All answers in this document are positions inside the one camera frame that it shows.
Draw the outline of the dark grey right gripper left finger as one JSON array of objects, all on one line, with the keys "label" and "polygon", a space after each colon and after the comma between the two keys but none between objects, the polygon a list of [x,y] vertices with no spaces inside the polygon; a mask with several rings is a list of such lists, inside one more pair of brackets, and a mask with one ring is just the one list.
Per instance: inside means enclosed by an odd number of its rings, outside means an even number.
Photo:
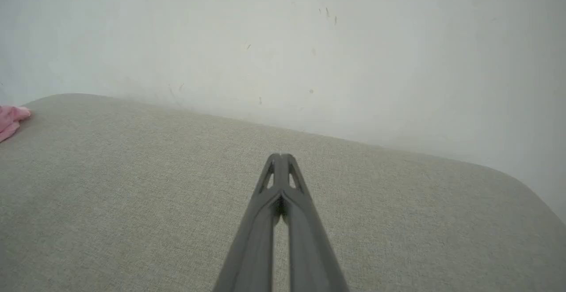
[{"label": "dark grey right gripper left finger", "polygon": [[269,155],[253,190],[214,292],[271,292],[273,288],[273,229],[278,222],[279,188],[268,187],[275,177],[279,154]]}]

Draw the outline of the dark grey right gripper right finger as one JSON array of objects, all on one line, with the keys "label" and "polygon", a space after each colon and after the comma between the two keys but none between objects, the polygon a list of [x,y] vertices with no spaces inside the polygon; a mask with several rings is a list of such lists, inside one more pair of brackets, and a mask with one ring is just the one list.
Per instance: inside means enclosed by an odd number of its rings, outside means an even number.
[{"label": "dark grey right gripper right finger", "polygon": [[290,290],[348,292],[348,284],[315,208],[298,162],[283,154],[282,198],[289,230]]}]

